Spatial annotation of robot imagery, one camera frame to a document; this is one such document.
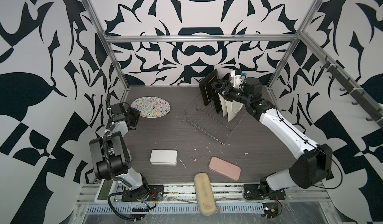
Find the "round speckled plate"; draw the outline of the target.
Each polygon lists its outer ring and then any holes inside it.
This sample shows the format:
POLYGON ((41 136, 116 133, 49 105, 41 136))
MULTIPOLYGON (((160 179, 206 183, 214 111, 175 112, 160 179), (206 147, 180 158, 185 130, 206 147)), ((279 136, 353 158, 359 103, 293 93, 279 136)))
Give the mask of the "round speckled plate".
POLYGON ((140 116, 143 118, 160 118, 171 110, 166 100, 154 96, 137 98, 132 102, 131 107, 140 111, 140 116))

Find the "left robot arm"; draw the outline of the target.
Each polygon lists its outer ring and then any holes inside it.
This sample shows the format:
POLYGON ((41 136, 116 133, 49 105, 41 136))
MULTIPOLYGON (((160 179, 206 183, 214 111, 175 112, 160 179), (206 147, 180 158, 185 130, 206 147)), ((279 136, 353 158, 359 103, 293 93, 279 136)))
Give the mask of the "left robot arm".
POLYGON ((110 98, 107 94, 109 114, 104 134, 89 143, 93 171, 97 179, 116 181, 132 198, 142 200, 150 188, 146 178, 131 166, 132 156, 124 141, 129 131, 136 130, 140 111, 126 102, 111 105, 110 98))

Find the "cream square plate black rim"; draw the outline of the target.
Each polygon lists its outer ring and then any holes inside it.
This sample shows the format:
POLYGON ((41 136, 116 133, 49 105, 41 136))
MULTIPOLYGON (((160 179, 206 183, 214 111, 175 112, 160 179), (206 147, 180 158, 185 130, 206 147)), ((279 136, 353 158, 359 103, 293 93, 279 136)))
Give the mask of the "cream square plate black rim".
MULTIPOLYGON (((227 73, 221 81, 229 81, 233 84, 233 87, 239 88, 241 83, 241 74, 236 75, 236 71, 233 70, 230 73, 227 73)), ((222 111, 223 117, 227 116, 227 121, 231 122, 235 116, 239 113, 239 110, 242 108, 242 104, 237 101, 227 101, 222 96, 219 97, 222 104, 222 109, 225 107, 226 111, 222 111)))

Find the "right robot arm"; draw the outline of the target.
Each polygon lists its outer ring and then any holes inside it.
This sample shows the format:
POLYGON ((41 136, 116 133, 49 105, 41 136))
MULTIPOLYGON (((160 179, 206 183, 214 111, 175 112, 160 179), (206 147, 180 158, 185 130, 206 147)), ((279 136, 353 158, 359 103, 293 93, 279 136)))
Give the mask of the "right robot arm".
POLYGON ((296 186, 308 189, 331 175, 332 149, 327 144, 319 145, 288 122, 276 105, 263 98, 257 78, 248 77, 239 87, 227 80, 214 82, 211 87, 226 101, 243 104, 248 114, 271 130, 296 159, 290 168, 262 178, 257 198, 271 198, 296 186))

